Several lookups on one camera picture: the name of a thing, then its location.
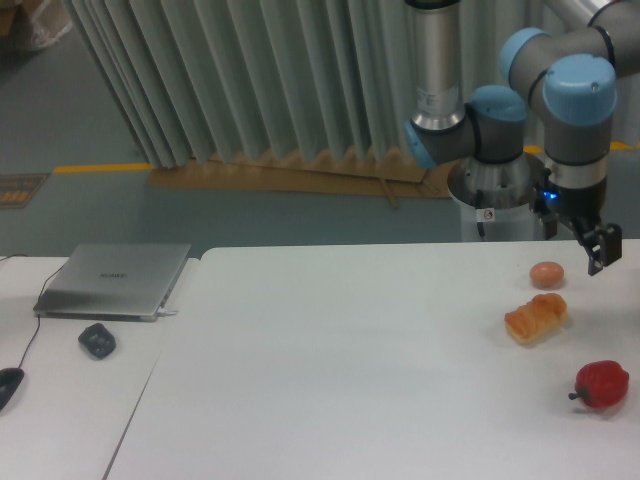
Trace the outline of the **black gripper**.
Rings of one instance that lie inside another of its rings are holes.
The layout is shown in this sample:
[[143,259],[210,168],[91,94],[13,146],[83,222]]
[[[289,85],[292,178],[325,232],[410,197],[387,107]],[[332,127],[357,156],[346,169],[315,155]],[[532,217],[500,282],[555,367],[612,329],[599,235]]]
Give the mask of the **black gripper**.
[[544,169],[533,186],[532,211],[541,225],[543,240],[557,235],[557,222],[571,231],[588,256],[588,274],[595,276],[622,258],[622,228],[601,221],[607,180],[585,187],[568,188],[551,181]]

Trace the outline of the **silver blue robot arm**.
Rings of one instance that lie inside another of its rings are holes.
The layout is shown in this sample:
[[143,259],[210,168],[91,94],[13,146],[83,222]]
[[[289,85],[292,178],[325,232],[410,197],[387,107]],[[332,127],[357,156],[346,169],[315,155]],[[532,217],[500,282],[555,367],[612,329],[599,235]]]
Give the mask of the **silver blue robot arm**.
[[500,85],[461,91],[460,5],[408,3],[415,33],[416,110],[405,132],[423,167],[450,163],[447,187],[467,241],[549,239],[567,228],[597,274],[620,259],[606,223],[617,83],[639,70],[639,7],[554,1],[570,31],[514,33],[499,54]]

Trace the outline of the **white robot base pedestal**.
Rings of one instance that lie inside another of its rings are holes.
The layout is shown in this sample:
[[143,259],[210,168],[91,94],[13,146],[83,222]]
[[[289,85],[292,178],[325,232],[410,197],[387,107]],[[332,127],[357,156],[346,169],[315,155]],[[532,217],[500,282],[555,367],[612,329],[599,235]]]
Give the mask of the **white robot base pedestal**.
[[449,172],[447,186],[460,212],[464,242],[511,242],[541,238],[530,210],[542,162],[524,153],[502,164],[474,157],[460,160]]

